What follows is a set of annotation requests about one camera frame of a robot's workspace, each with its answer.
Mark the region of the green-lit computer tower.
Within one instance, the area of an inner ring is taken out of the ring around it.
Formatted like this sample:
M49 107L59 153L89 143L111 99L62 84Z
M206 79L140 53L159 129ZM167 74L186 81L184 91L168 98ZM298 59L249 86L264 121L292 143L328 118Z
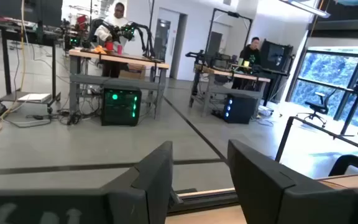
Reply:
M141 99L140 88L103 88L101 125L136 126L139 122Z

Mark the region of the black overhead frame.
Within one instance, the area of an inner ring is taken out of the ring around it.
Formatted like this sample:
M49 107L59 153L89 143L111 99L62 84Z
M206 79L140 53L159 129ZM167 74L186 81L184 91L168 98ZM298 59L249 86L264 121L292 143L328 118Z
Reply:
M249 42L252 23L253 19L238 12L214 8L204 52L207 55L220 53L239 57Z

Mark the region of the blue-lit computer tower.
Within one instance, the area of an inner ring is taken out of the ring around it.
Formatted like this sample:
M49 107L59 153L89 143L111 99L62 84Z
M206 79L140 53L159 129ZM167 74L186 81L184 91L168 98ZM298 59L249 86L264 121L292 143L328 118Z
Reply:
M255 98L228 94L223 109L223 120L227 123L249 124L254 115L256 104Z

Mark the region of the black table edge rail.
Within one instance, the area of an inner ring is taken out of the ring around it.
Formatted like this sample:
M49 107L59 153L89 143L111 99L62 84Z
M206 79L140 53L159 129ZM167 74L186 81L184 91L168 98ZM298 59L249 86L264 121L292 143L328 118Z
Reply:
M168 217L239 205L234 188L205 191L186 189L175 193L180 201L168 209Z

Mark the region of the grey door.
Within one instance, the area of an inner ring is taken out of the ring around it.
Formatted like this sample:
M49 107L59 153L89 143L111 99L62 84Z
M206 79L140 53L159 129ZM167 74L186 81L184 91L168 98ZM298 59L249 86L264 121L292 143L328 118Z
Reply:
M181 14L160 8L155 31L156 57L169 64L167 76L177 79L181 47Z

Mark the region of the black rolling stand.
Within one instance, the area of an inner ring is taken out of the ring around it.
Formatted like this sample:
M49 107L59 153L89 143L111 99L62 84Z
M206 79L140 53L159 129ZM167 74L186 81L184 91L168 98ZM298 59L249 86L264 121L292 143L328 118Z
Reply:
M38 38L37 31L27 30L25 34L21 34L19 26L9 26L7 24L0 23L0 31L1 31L1 42L2 42L2 59L3 59L3 68L4 68L4 81L5 81L5 89L6 94L0 97L0 104L2 102L14 102L18 100L20 97L26 96L30 94L30 92L22 91L22 87L15 88L12 91L11 87L11 74L10 74L10 64L9 64L9 53L7 47L8 40L20 41L21 37L24 40L28 40L30 44L43 45L52 48L52 92L50 96L47 97L46 100L41 102L26 102L41 104L47 106L47 113L52 114L52 105L55 102L59 102L61 99L61 93L57 93L56 89L56 79L57 79L57 71L56 71L56 43L58 39L58 34L50 31L42 31L41 39Z

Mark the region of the long ceiling light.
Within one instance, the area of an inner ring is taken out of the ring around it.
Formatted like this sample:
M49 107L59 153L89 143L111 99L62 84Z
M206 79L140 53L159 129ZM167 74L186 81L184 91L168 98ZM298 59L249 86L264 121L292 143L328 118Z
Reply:
M322 11L320 9L317 9L315 7L311 7L311 6L308 6L306 4L303 4L303 3L300 3L296 0L279 0L281 2L284 2L288 5L291 5L295 8L298 8L298 9L301 9L303 11L306 11L306 12L309 12L309 13L312 13L316 16L319 16L319 17L322 17L322 18L329 18L330 17L330 14L326 11Z

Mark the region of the cardboard box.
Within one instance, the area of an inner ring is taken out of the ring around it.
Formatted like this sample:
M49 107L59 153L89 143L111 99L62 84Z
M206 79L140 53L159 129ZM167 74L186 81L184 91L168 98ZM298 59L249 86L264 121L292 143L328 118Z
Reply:
M144 65L127 64L127 68L120 71L119 78L143 80L145 78Z

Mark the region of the large glass window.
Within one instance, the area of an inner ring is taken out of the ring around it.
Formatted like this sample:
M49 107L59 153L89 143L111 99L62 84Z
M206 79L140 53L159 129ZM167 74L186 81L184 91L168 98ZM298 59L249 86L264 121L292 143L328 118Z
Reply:
M358 118L356 103L358 54L307 50L297 66L288 100L301 106L319 103L316 93L329 97L328 116L336 121L350 122Z

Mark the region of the person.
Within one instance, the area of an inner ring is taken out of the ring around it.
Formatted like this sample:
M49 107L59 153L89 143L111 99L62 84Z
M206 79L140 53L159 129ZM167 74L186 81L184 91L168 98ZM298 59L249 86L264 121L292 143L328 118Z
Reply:
M251 43L240 52L239 58L243 59L243 61L248 61L250 67L260 65L259 42L260 39L258 37L253 37Z
M107 16L104 19L104 22L112 25L112 26L118 26L122 27L126 25L129 21L124 17L124 11L125 7L123 3L118 2L114 7L114 14ZM119 40L116 40L107 27L100 25L96 31L96 36L104 42L104 44L110 44L112 47L113 52L118 52L118 47L121 46L122 50L124 50L124 47L128 41L135 41L137 33L134 34L133 38L127 39L123 36L119 37ZM114 61L104 61L103 62L103 77L110 77L110 78L118 78L119 74L123 67L126 65L124 63L120 62L114 62Z

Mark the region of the wooden work table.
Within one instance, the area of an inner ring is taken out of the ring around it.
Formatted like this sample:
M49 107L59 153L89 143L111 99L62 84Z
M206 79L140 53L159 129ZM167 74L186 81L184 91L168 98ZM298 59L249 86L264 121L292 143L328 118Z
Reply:
M234 72L233 70L222 71L199 64L196 64L194 66L194 72L195 72L195 76L190 91L188 107L192 108L194 102L199 103L202 106L202 110L201 110L202 117L206 116L209 110L209 106L212 105L213 101L211 97L213 95L238 94L241 96L249 96L257 100L256 105L254 106L254 114L253 114L253 117L256 118L259 112L260 101L262 100L264 95L265 86L267 83L270 83L271 81L270 78L257 77L255 75L240 74ZM198 89L198 85L200 84L200 77L202 76L202 74L207 74L205 90ZM218 86L214 84L214 80L217 75L228 77L228 78L241 78L241 79L255 81L255 82L262 82L262 86L260 87L259 91L230 89L224 86Z
M163 93L166 86L166 72L169 65L155 59L149 59L138 55L128 54L99 54L85 49L71 49L70 55L70 91L69 91L69 113L70 116L78 114L80 85L112 85L114 87L133 86L148 90L146 103L154 106L154 117L157 118L161 112ZM133 65L143 65L150 68L149 81L130 80L120 78L99 77L94 75L81 74L81 60L83 58L97 58L108 62L120 62Z

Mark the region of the white flat box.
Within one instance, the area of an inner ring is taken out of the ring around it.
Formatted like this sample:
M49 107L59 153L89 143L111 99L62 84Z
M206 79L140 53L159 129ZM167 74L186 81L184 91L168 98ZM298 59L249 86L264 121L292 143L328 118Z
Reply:
M28 93L20 98L18 101L26 101L26 102L36 102L36 103L43 103L51 98L51 94L49 93Z

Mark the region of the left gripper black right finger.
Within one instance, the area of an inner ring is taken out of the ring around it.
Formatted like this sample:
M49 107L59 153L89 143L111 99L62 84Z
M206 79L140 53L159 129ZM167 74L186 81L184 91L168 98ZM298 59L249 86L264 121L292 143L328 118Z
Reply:
M335 189L235 139L227 161L247 224L358 224L358 187Z

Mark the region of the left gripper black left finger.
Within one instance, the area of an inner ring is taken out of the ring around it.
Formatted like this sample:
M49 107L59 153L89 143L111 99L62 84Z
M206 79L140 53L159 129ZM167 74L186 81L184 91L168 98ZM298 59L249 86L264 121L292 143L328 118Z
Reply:
M0 224L164 224L173 143L97 189L0 189Z

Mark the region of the black monitor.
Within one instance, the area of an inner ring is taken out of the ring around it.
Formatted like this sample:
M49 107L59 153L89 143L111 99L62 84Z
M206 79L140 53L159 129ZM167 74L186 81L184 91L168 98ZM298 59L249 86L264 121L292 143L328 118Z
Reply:
M280 45L264 39L260 48L260 65L270 70L286 72L292 52L292 45Z

